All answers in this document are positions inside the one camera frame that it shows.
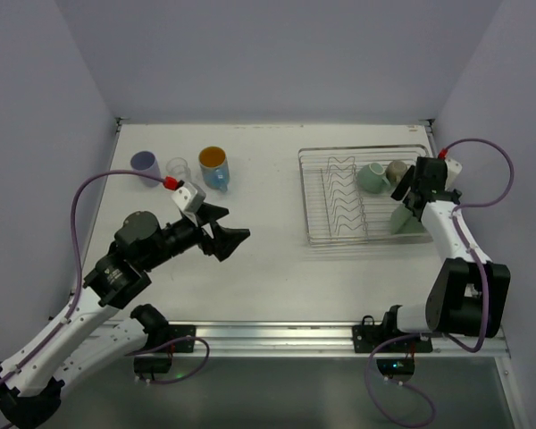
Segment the large green cup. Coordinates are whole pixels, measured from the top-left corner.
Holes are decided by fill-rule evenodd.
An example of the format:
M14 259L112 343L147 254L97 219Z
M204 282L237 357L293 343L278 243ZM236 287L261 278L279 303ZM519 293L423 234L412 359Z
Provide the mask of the large green cup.
M399 204L392 212L389 219L389 231L393 235L426 233L421 222L403 204Z

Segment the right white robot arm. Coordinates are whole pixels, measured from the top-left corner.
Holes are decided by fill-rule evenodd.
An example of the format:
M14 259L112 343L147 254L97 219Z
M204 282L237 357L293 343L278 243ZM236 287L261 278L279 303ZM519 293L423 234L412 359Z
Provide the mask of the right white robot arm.
M447 180L446 160L419 157L391 195L430 234L442 266L422 304L391 307L381 325L393 335L436 332L493 338L511 274L478 245L463 217L461 193L447 189Z

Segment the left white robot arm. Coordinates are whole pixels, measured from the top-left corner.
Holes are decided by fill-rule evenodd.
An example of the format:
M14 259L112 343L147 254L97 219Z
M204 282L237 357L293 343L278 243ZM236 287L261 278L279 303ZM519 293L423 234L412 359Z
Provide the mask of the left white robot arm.
M67 310L31 343L0 362L0 411L17 428L37 428L61 406L83 378L123 355L154 352L171 340L169 323L152 305L95 341L89 335L123 310L151 282L148 274L173 257L198 247L218 261L246 240L248 229L222 227L224 207L203 204L195 218L160 226L148 211L130 214L114 234L107 254L85 277Z

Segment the clear plastic cup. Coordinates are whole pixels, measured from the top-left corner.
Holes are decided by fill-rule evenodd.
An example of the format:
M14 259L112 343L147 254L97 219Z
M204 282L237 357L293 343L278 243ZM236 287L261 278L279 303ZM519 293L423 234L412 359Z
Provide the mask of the clear plastic cup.
M192 181L192 173L188 161L182 157L174 157L166 164L166 172L177 181Z

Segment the blue cup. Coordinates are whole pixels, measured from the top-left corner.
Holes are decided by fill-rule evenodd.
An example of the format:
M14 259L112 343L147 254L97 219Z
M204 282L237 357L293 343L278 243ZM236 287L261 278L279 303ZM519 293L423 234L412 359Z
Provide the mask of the blue cup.
M220 147L206 147L198 155L205 185L222 193L228 191L230 170L226 153Z

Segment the purple plastic cup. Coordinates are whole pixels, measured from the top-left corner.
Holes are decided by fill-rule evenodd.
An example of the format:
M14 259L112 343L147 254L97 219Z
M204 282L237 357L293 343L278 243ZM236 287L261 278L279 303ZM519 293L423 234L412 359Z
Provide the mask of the purple plastic cup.
M161 178L161 171L155 154L150 151L140 151L130 159L130 167L135 172L143 173L139 179L148 188L155 188L159 182L153 180L153 177Z

